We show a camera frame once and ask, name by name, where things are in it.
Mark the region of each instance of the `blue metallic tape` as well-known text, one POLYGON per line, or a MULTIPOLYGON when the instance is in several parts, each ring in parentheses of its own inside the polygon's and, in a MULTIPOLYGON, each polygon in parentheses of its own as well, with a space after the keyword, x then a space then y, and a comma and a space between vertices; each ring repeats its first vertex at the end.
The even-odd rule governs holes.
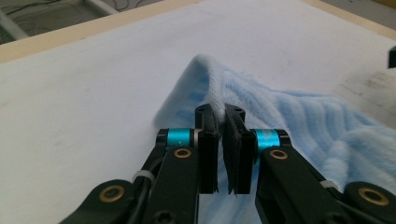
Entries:
POLYGON ((279 135, 274 129, 254 129, 257 136, 259 158, 262 152, 268 147, 280 147, 279 135))
POLYGON ((188 147, 190 145, 190 129, 169 129, 167 147, 188 147))

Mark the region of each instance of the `towel fold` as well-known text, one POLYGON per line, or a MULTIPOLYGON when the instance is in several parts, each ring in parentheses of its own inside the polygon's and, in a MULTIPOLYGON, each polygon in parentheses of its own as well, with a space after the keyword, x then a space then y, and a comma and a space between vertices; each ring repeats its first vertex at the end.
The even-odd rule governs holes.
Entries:
MULTIPOLYGON (((211 104, 224 124, 224 104, 247 112, 249 129, 286 130, 293 146, 342 190, 352 181, 374 183, 396 194, 396 132, 335 97, 277 91, 205 56, 196 56, 157 114, 160 128, 193 127, 194 109, 211 104)), ((260 223, 254 206, 258 167, 250 195, 227 196, 219 156, 219 194, 201 195, 201 223, 260 223)))

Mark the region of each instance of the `striped towel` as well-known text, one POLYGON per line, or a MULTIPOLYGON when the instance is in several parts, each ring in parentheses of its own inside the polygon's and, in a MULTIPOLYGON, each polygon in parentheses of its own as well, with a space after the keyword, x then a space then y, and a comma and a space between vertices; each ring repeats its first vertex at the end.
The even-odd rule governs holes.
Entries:
MULTIPOLYGON (((198 55, 158 112, 155 125, 193 127, 194 109, 202 104, 212 104, 220 126, 224 104, 231 104, 246 110, 249 129, 286 130, 293 146, 341 191, 349 182, 366 181, 396 194, 396 132, 332 96, 272 90, 198 55)), ((256 165, 250 195, 228 195, 219 156, 219 193, 200 196, 199 221, 261 223, 254 205, 257 177, 256 165)))

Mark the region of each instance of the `blue towel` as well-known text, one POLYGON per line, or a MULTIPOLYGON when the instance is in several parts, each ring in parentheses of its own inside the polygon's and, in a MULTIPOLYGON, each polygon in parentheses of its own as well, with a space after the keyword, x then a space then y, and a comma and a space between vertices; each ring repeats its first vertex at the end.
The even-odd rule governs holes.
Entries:
MULTIPOLYGON (((366 181, 396 194, 396 132, 335 97, 272 90, 198 55, 154 123, 159 129, 193 127, 194 109, 202 104, 212 104, 220 126, 224 124, 224 104, 231 104, 247 111, 249 129, 286 130, 293 146, 341 191, 349 182, 366 181)), ((200 223, 261 223, 254 205, 257 177, 256 166, 250 195, 228 195, 219 156, 219 194, 200 196, 200 223)))

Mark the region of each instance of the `table surface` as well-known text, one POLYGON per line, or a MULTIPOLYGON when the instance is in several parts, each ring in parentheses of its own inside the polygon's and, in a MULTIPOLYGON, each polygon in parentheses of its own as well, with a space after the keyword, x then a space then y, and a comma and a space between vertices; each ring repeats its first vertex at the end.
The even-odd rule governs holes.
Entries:
POLYGON ((395 40, 319 1, 169 0, 0 46, 0 222, 58 222, 98 184, 132 179, 198 53, 395 128, 395 40))

